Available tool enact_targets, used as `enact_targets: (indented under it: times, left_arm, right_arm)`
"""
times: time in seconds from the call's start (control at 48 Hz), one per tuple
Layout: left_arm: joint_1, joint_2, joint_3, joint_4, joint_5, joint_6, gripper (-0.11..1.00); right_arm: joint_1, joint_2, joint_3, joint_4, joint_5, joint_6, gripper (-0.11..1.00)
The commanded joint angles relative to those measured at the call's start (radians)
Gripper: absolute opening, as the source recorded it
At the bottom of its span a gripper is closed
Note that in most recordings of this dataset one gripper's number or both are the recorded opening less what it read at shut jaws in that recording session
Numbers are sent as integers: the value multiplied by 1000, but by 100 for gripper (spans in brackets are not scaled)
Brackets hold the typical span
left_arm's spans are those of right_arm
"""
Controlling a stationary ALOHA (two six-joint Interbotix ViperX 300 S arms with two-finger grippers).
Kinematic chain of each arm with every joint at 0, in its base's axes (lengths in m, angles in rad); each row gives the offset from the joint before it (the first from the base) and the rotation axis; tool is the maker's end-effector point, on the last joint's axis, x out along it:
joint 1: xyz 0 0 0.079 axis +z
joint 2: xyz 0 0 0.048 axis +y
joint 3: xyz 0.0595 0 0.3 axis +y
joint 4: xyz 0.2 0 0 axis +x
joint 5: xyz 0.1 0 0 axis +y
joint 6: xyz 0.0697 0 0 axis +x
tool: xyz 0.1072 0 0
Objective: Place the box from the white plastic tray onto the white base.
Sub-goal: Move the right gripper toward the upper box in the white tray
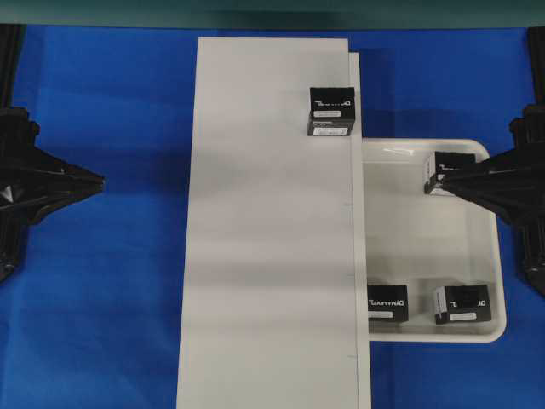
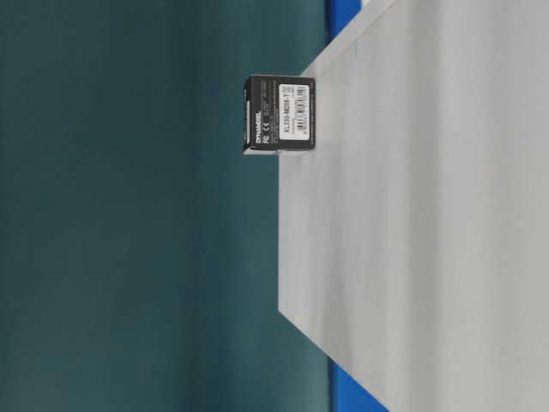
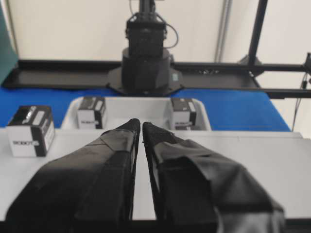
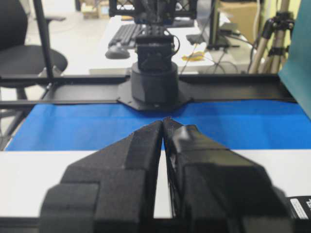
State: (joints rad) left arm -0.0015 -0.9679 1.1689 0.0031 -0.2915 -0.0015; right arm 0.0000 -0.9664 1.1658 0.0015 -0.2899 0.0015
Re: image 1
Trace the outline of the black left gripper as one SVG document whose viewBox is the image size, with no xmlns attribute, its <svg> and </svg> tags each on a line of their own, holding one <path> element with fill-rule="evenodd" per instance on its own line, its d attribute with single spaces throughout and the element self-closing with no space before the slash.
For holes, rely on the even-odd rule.
<svg viewBox="0 0 545 409">
<path fill-rule="evenodd" d="M 102 193 L 105 177 L 36 148 L 39 125 L 21 107 L 1 110 L 1 237 L 8 238 L 28 225 L 69 205 Z M 37 164 L 32 162 L 36 154 Z M 41 199 L 34 168 L 42 173 L 93 183 L 73 191 L 50 193 Z"/>
</svg>

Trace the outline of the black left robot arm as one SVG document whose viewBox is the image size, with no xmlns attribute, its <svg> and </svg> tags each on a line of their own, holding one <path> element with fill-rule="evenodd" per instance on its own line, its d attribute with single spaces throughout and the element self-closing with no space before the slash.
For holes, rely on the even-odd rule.
<svg viewBox="0 0 545 409">
<path fill-rule="evenodd" d="M 12 105 L 25 27 L 1 25 L 1 281 L 22 263 L 28 228 L 103 191 L 105 178 L 36 146 L 39 125 Z"/>
</svg>

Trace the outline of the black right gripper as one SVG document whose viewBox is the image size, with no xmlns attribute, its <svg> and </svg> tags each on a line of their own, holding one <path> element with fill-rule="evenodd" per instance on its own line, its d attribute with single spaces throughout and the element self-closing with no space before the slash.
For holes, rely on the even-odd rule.
<svg viewBox="0 0 545 409">
<path fill-rule="evenodd" d="M 460 199 L 483 207 L 513 227 L 522 228 L 544 216 L 544 105 L 528 105 L 523 116 L 509 124 L 514 149 L 462 166 L 445 176 L 439 187 Z M 522 206 L 510 215 L 508 205 L 496 195 L 456 184 L 489 176 L 506 176 L 515 171 L 515 197 Z"/>
</svg>

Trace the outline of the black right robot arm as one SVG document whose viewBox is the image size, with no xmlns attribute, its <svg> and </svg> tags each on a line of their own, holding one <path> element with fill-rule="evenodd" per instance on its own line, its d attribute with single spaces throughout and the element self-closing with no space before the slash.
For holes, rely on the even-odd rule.
<svg viewBox="0 0 545 409">
<path fill-rule="evenodd" d="M 544 28 L 527 30 L 536 103 L 509 124 L 514 148 L 449 170 L 448 193 L 479 205 L 522 231 L 526 282 L 544 293 Z"/>
</svg>

